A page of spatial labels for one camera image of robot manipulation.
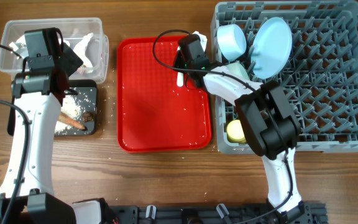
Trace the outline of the yellow plastic cup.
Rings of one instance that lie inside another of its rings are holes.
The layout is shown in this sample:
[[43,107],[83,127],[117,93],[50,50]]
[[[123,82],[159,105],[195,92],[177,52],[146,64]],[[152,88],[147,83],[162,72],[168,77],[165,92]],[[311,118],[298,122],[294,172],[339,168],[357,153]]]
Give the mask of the yellow plastic cup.
[[226,126],[227,139],[229,142],[245,144],[246,138],[241,126],[241,122],[238,119],[230,121]]

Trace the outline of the light blue plate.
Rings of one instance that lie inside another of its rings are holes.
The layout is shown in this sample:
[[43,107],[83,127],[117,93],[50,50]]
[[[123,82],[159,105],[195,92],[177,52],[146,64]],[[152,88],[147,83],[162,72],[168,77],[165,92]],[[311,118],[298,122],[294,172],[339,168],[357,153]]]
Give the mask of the light blue plate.
[[259,79],[277,75],[287,64],[292,48],[289,25],[280,17],[268,19],[258,30],[252,46],[250,61],[255,63],[254,75]]

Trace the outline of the white napkin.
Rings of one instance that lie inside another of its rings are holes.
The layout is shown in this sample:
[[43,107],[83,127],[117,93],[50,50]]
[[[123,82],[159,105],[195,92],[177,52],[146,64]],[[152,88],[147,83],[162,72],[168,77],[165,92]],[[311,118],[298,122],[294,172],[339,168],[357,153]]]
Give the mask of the white napkin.
[[[83,61],[81,68],[91,68],[93,64],[91,60],[86,56],[86,50],[91,38],[94,34],[91,32],[85,35],[78,44],[73,47],[74,53],[79,56],[79,58]],[[9,44],[10,48],[12,48],[15,52],[17,52],[22,58],[28,56],[27,46],[25,42],[25,37],[22,35],[16,42],[11,42]]]

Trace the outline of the white rice pile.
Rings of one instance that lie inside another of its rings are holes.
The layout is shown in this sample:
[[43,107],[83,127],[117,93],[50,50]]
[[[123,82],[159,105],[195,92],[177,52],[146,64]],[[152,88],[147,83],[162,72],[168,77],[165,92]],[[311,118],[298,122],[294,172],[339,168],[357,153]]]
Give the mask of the white rice pile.
[[[76,100],[77,100],[77,97],[75,97],[75,96],[72,96],[72,95],[66,96],[63,99],[61,112],[67,114],[70,118],[82,123],[80,121],[80,119],[83,114],[83,110],[82,110],[82,107],[79,105],[79,103]],[[55,134],[64,134],[71,129],[77,129],[77,128],[74,128],[72,126],[69,126],[67,124],[57,121],[56,126],[55,126]]]

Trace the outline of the light blue bowl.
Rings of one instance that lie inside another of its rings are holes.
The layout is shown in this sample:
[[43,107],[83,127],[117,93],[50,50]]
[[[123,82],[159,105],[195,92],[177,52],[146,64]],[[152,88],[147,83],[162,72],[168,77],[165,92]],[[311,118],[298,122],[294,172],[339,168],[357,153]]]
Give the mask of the light blue bowl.
[[226,60],[235,61],[244,55],[247,42],[242,29],[237,24],[221,26],[217,30],[218,47]]

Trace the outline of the brown food scrap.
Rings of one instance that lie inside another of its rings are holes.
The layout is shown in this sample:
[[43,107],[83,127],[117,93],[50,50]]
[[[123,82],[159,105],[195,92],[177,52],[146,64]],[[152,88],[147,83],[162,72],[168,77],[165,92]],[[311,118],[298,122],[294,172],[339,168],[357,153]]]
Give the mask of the brown food scrap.
[[95,115],[92,111],[85,111],[82,115],[82,120],[84,123],[90,122],[90,121],[94,121],[95,120]]

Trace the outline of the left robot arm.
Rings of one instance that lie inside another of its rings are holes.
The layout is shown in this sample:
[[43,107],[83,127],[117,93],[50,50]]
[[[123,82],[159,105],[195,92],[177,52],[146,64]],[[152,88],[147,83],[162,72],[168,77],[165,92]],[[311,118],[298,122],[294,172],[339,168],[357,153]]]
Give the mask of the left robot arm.
[[63,41],[60,29],[28,30],[28,56],[11,83],[14,137],[0,186],[0,223],[114,223],[103,198],[69,205],[54,196],[52,152],[63,99],[77,92],[68,78],[83,62]]

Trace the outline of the mint green bowl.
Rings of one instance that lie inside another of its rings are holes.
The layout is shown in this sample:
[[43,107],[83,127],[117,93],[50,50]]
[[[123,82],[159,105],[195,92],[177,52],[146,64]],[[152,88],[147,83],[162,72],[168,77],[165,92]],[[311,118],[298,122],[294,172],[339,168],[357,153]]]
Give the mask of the mint green bowl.
[[226,65],[226,67],[231,73],[237,75],[238,77],[243,77],[246,80],[250,80],[247,71],[240,62],[230,63]]

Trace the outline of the brown carrot stick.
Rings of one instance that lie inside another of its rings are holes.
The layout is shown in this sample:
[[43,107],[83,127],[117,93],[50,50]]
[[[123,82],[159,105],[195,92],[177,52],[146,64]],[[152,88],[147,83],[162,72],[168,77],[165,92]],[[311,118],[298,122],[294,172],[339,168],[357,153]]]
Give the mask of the brown carrot stick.
[[63,112],[60,113],[60,115],[58,117],[58,121],[61,123],[67,124],[69,126],[72,126],[74,128],[77,128],[79,130],[82,130],[82,131],[86,130],[86,126],[84,124],[70,118],[67,114],[65,114]]

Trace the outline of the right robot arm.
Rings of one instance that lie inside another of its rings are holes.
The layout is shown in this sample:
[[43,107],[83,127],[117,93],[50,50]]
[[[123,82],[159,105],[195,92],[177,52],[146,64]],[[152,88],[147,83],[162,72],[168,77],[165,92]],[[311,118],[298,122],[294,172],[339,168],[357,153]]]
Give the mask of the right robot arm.
[[246,142],[264,163],[270,205],[267,215],[280,223],[291,222],[302,204],[293,162],[300,124],[282,87],[275,81],[252,82],[224,65],[213,65],[201,37],[184,33],[170,69],[186,74],[195,87],[234,105]]

